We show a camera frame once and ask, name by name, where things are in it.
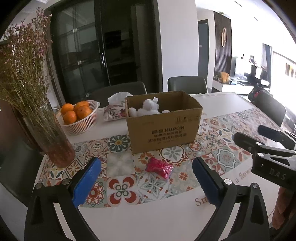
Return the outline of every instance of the shiny pink packet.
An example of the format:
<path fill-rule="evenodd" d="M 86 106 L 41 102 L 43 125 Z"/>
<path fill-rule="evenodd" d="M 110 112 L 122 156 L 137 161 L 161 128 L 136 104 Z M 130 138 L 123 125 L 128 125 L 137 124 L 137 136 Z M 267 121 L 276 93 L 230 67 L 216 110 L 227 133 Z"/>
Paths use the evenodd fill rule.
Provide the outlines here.
<path fill-rule="evenodd" d="M 164 179 L 168 180 L 172 174 L 173 169 L 174 167 L 172 165 L 158 160 L 155 157 L 151 157 L 145 171 L 155 172 L 158 175 L 162 176 Z"/>

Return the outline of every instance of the vase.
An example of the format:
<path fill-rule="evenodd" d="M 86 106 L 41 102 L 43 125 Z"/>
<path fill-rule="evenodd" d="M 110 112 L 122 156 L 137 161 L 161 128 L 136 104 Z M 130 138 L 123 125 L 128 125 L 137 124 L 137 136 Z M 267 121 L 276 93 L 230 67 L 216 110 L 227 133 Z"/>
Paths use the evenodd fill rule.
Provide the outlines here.
<path fill-rule="evenodd" d="M 58 168 L 69 166 L 75 151 L 63 132 L 50 104 L 23 118 L 38 145 Z"/>

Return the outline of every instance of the orange fruit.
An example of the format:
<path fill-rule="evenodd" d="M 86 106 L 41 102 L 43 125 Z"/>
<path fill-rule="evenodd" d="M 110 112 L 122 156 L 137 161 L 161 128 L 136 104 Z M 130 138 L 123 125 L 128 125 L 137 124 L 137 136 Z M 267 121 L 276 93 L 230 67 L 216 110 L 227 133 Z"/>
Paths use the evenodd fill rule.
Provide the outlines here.
<path fill-rule="evenodd" d="M 61 113 L 64 115 L 70 110 L 74 110 L 74 106 L 72 104 L 64 104 L 61 108 Z"/>
<path fill-rule="evenodd" d="M 73 124 L 77 120 L 77 115 L 74 111 L 70 110 L 63 116 L 63 119 L 65 125 Z"/>
<path fill-rule="evenodd" d="M 91 114 L 91 109 L 87 105 L 80 106 L 77 110 L 77 116 L 82 120 Z"/>
<path fill-rule="evenodd" d="M 86 106 L 88 106 L 88 107 L 90 108 L 90 106 L 89 106 L 89 102 L 83 100 L 83 101 L 78 102 L 78 103 L 75 105 L 75 107 L 74 107 L 74 111 L 77 113 L 77 110 L 78 110 L 81 106 L 83 106 L 83 105 L 86 105 Z"/>

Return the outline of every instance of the white plastic basket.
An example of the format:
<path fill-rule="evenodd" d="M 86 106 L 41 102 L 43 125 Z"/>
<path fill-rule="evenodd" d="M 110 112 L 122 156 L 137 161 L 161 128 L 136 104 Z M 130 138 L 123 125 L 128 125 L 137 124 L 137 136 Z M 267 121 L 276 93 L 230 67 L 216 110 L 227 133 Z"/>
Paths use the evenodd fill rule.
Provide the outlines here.
<path fill-rule="evenodd" d="M 83 132 L 86 132 L 92 128 L 97 122 L 98 107 L 100 106 L 99 102 L 94 100 L 88 100 L 90 108 L 93 110 L 92 113 L 85 117 L 84 119 L 77 121 L 70 125 L 64 125 L 64 120 L 62 115 L 58 116 L 59 123 L 63 128 L 64 132 L 68 135 L 78 135 Z"/>

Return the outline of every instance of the patterned tablecloth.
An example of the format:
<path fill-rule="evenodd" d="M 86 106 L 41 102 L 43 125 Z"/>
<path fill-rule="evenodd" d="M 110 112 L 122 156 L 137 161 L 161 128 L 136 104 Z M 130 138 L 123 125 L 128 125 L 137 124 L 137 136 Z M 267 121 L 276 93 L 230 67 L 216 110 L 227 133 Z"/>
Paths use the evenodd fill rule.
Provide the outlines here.
<path fill-rule="evenodd" d="M 250 153 L 234 144 L 234 133 L 241 131 L 264 143 L 258 135 L 259 125 L 278 127 L 257 109 L 202 119 L 193 143 L 139 154 L 132 154 L 128 135 L 117 135 L 99 140 L 73 144 L 75 160 L 65 169 L 58 169 L 47 159 L 39 182 L 57 185 L 64 178 L 72 178 L 89 159 L 97 156 L 102 172 L 95 182 L 83 207 L 116 207 L 161 200 L 199 186 L 192 172 L 192 159 L 201 156 L 219 175 L 237 167 Z M 145 172 L 151 157 L 174 165 L 170 179 Z"/>

